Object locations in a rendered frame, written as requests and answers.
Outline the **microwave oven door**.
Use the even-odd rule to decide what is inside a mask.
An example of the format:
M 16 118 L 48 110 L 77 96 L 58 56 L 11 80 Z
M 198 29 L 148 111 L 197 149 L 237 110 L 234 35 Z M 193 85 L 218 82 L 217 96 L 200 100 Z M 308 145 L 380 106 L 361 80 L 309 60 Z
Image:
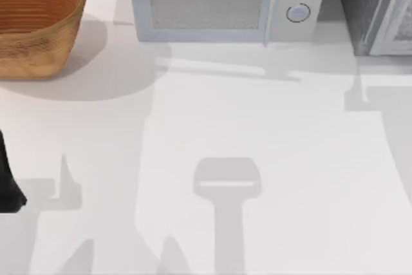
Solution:
M 143 42 L 263 43 L 269 0 L 131 0 Z

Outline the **round microwave knob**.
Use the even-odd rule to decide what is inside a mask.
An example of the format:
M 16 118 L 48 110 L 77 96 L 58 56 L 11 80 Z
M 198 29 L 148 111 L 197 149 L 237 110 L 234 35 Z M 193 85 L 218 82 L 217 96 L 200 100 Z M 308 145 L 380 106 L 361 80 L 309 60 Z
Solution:
M 311 9 L 304 3 L 291 6 L 286 11 L 286 18 L 291 23 L 301 23 L 307 20 L 311 15 Z

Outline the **brown woven basket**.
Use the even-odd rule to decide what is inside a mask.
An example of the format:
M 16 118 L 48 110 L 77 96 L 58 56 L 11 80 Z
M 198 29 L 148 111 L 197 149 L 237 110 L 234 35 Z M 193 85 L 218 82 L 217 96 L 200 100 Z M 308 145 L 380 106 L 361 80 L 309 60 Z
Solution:
M 47 79 L 65 67 L 86 0 L 0 0 L 0 80 Z

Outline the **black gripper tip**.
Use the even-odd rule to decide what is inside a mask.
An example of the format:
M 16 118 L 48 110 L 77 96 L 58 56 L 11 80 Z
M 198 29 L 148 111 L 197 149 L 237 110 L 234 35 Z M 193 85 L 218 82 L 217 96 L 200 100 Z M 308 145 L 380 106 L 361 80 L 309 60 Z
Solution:
M 0 214 L 18 213 L 27 198 L 10 169 L 3 132 L 0 130 Z

